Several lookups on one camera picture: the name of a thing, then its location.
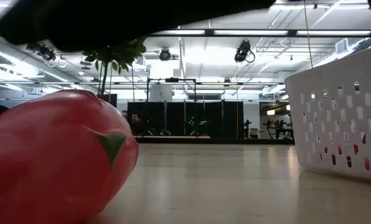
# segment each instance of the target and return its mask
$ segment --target red balloon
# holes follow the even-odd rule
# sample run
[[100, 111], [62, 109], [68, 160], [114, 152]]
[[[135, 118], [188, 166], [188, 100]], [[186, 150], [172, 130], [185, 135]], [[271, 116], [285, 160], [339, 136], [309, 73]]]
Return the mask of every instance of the red balloon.
[[0, 115], [0, 224], [60, 224], [102, 211], [138, 158], [119, 111], [63, 90]]

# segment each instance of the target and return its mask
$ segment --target floor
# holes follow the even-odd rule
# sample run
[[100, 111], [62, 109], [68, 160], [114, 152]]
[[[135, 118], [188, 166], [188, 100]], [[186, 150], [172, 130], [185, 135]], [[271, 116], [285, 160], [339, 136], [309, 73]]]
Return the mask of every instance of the floor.
[[82, 224], [371, 223], [371, 182], [307, 172], [293, 146], [142, 144], [114, 201]]

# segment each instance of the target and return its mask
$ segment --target ceiling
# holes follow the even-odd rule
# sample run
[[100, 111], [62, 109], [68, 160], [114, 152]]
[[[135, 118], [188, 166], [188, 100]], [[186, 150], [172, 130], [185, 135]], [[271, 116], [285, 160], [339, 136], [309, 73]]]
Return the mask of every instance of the ceiling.
[[[371, 30], [371, 12], [365, 0], [317, 0], [317, 9], [313, 9], [314, 1], [307, 1], [306, 14], [310, 29], [350, 29]], [[0, 14], [6, 9], [5, 5], [10, 1], [0, 1]], [[270, 10], [248, 11], [225, 17], [211, 19], [209, 21], [196, 22], [180, 26], [180, 29], [306, 29], [306, 19], [303, 2], [277, 1]], [[308, 69], [311, 62], [321, 62], [334, 54], [335, 44], [343, 38], [285, 38], [285, 37], [149, 37], [145, 41], [147, 52], [143, 58], [139, 58], [134, 65], [133, 75], [135, 82], [146, 81], [151, 72], [151, 65], [161, 63], [157, 56], [162, 48], [168, 48], [171, 54], [176, 55], [176, 60], [165, 62], [165, 66], [173, 68], [173, 76], [182, 77], [180, 60], [180, 46], [182, 46], [184, 61], [184, 78], [196, 78], [200, 82], [222, 82], [230, 78], [232, 82], [283, 82], [283, 79], [301, 70]], [[349, 39], [349, 43], [355, 43], [359, 39]], [[253, 63], [236, 63], [234, 55], [242, 40], [249, 40], [254, 46], [253, 52], [256, 60]], [[7, 46], [2, 50], [11, 55], [10, 49], [16, 52], [18, 58], [29, 57], [27, 63], [48, 70], [42, 76], [51, 77], [54, 82], [67, 75], [71, 82], [76, 80], [90, 82], [99, 78], [100, 73], [94, 67], [88, 66], [84, 70], [80, 62], [84, 59], [80, 52], [66, 53], [55, 50], [57, 58], [52, 63], [44, 63], [43, 60], [30, 54], [25, 46], [12, 46], [0, 39], [0, 44]], [[48, 47], [54, 47], [48, 41], [44, 42]], [[113, 73], [113, 82], [130, 82], [130, 72], [123, 71], [119, 76]], [[243, 90], [258, 90], [265, 86], [245, 86]], [[112, 89], [129, 89], [131, 85], [113, 85]], [[204, 86], [205, 89], [217, 88], [217, 86]]]

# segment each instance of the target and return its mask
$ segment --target plastic basket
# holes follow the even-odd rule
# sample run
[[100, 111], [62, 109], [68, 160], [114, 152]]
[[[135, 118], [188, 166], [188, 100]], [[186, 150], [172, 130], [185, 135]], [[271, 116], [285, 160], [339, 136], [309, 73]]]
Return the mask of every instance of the plastic basket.
[[285, 83], [299, 164], [371, 179], [371, 49]]

